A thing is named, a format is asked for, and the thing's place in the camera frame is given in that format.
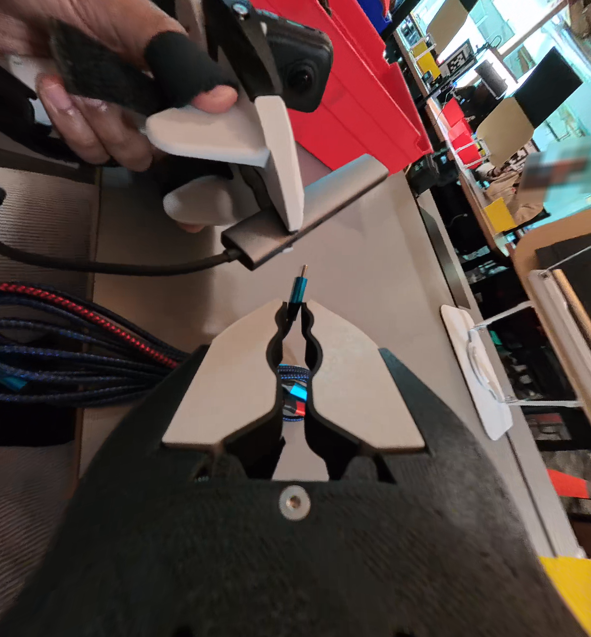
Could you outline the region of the printed marker tag sign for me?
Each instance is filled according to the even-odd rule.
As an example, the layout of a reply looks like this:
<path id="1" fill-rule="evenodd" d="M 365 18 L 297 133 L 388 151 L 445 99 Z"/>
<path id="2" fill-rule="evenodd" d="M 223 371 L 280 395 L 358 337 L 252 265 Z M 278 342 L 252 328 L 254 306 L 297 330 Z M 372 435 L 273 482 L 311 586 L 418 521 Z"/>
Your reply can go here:
<path id="1" fill-rule="evenodd" d="M 457 76 L 470 70 L 477 62 L 475 47 L 467 39 L 439 65 L 443 78 Z"/>

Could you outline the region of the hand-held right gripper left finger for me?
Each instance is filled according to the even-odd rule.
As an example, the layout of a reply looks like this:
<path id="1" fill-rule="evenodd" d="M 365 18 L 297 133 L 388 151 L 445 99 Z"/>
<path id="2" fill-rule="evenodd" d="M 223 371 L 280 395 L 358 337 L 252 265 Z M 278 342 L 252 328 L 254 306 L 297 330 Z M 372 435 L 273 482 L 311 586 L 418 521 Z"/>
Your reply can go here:
<path id="1" fill-rule="evenodd" d="M 236 457 L 265 476 L 280 454 L 286 303 L 269 301 L 212 340 L 165 431 L 167 448 Z"/>

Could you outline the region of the small red bin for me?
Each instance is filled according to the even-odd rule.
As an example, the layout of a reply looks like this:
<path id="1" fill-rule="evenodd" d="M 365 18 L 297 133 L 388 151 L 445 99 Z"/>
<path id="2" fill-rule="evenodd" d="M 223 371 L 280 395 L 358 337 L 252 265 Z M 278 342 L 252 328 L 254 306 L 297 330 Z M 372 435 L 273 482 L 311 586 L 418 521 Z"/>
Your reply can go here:
<path id="1" fill-rule="evenodd" d="M 466 169 L 476 169 L 482 164 L 482 154 L 473 137 L 459 102 L 448 100 L 439 116 L 439 121 L 447 128 L 447 139 L 453 153 L 457 155 Z"/>

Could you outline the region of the large red storage bin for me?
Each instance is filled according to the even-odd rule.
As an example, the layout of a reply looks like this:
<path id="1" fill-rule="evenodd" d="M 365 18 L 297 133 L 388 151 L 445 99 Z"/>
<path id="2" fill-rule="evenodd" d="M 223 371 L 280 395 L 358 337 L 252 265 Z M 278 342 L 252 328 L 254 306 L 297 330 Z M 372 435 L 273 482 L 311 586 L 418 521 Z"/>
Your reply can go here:
<path id="1" fill-rule="evenodd" d="M 334 59 L 320 106 L 289 110 L 296 141 L 331 170 L 368 154 L 391 174 L 433 149 L 398 65 L 358 1 L 254 1 L 253 5 L 329 36 Z"/>

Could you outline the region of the large yellow storage bin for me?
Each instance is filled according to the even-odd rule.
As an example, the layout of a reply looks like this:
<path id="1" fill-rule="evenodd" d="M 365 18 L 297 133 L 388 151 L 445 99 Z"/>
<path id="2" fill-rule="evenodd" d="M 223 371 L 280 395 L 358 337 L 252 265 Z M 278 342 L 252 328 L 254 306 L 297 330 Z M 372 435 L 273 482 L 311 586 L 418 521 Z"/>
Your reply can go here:
<path id="1" fill-rule="evenodd" d="M 591 559 L 541 556 L 539 560 L 571 612 L 591 636 Z"/>

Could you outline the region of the clear acrylic holder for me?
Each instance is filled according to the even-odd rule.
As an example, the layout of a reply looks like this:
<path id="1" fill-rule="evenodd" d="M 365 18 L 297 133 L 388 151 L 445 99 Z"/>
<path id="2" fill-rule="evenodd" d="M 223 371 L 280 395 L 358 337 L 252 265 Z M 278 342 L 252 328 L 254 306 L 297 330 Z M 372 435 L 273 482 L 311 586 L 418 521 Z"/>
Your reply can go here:
<path id="1" fill-rule="evenodd" d="M 509 407 L 519 408 L 571 408 L 582 409 L 583 402 L 580 400 L 560 400 L 560 401 L 546 401 L 546 400 L 524 400 L 517 399 L 511 394 L 504 394 L 504 391 L 499 381 L 492 381 L 487 374 L 482 370 L 481 364 L 477 360 L 477 343 L 475 341 L 475 334 L 479 334 L 481 331 L 489 330 L 489 326 L 507 317 L 510 317 L 523 310 L 533 309 L 534 306 L 531 300 L 523 301 L 514 307 L 495 314 L 487 319 L 475 323 L 467 331 L 466 341 L 466 355 L 473 371 L 473 374 L 478 383 L 483 386 L 491 394 L 492 398 L 499 404 L 505 404 Z"/>

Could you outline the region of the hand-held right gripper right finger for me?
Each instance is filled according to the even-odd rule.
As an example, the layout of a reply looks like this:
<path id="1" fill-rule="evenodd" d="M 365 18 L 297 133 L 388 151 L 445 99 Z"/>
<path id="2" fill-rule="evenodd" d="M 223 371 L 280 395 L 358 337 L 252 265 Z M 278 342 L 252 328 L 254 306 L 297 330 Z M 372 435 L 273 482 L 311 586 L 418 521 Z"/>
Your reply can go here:
<path id="1" fill-rule="evenodd" d="M 309 368 L 304 433 L 329 480 L 355 458 L 422 453 L 426 442 L 378 345 L 316 301 L 302 306 Z"/>

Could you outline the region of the grey desk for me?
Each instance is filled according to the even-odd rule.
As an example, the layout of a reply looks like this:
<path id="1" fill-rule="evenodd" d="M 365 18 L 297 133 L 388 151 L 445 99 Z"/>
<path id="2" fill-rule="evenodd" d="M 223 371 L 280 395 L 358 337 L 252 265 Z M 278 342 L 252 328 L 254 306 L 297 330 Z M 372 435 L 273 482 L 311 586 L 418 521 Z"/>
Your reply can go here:
<path id="1" fill-rule="evenodd" d="M 437 232 L 435 254 L 429 230 Z M 372 192 L 250 272 L 239 263 L 170 278 L 96 276 L 94 301 L 184 351 L 208 344 L 230 324 L 273 299 L 288 297 L 307 264 L 306 298 L 318 301 L 389 349 L 445 402 L 479 440 L 506 483 L 536 552 L 583 557 L 530 429 L 517 408 L 514 424 L 493 442 L 485 434 L 441 319 L 442 305 L 466 297 L 436 219 L 419 208 L 406 178 L 388 177 Z M 184 233 L 164 213 L 156 185 L 123 169 L 100 178 L 98 257 L 172 264 L 220 251 L 220 230 Z"/>

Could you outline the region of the black and tan panel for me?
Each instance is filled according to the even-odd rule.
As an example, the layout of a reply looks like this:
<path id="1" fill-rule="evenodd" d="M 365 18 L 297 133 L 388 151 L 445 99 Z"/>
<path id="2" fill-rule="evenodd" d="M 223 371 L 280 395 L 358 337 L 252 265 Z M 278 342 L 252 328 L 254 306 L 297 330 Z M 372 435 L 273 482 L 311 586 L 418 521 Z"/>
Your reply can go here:
<path id="1" fill-rule="evenodd" d="M 551 48 L 525 81 L 479 124 L 476 136 L 495 166 L 507 162 L 580 86 L 582 80 L 557 48 Z"/>
<path id="2" fill-rule="evenodd" d="M 477 1 L 445 1 L 427 26 L 437 54 L 449 45 L 467 20 Z"/>

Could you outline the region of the blue storage bin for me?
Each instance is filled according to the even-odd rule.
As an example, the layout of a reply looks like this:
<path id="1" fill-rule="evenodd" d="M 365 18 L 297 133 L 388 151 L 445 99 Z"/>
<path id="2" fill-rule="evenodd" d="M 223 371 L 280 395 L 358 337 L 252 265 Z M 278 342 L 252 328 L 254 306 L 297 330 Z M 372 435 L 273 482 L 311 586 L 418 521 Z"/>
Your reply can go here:
<path id="1" fill-rule="evenodd" d="M 381 34 L 392 21 L 394 1 L 357 1 L 367 19 L 378 34 Z"/>

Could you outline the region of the wooden framed black board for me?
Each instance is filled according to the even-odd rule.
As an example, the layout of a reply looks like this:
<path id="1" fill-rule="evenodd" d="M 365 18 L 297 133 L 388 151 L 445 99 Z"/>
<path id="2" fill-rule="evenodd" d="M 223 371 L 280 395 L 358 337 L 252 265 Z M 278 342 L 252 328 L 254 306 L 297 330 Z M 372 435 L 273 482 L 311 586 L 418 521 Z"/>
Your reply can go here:
<path id="1" fill-rule="evenodd" d="M 513 265 L 591 425 L 591 210 L 527 233 Z"/>

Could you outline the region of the person's left hand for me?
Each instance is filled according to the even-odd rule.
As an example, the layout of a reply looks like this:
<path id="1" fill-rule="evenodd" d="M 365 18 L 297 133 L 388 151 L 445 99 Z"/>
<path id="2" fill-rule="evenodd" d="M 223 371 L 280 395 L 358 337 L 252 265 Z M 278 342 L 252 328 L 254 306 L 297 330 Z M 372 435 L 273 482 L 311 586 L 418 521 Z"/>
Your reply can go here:
<path id="1" fill-rule="evenodd" d="M 162 1 L 0 1 L 0 132 L 53 159 L 145 171 L 153 147 L 134 119 L 115 103 L 69 92 L 58 73 L 38 73 L 28 86 L 11 74 L 14 59 L 44 60 L 55 70 L 51 28 L 57 22 L 97 41 L 139 71 L 162 78 L 160 47 L 180 44 L 172 80 L 180 89 L 170 100 L 211 114 L 236 103 L 227 77 Z"/>

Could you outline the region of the white rounded base plate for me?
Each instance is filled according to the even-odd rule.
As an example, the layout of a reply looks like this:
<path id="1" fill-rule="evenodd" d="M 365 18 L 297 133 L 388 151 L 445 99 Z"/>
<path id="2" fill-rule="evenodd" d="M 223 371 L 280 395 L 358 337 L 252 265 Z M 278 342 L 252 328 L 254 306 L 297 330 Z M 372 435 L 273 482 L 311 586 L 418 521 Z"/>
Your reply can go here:
<path id="1" fill-rule="evenodd" d="M 498 441 L 513 426 L 513 417 L 480 331 L 464 309 L 442 305 L 440 314 L 482 427 Z"/>

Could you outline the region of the red black striped bar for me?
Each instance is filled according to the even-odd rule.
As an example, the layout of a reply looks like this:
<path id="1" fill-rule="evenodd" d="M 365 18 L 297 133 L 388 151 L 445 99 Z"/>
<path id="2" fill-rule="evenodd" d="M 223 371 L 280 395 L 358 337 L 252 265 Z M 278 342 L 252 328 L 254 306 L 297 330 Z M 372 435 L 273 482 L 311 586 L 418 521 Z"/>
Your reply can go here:
<path id="1" fill-rule="evenodd" d="M 550 468 L 547 474 L 558 496 L 591 500 L 591 482 Z"/>

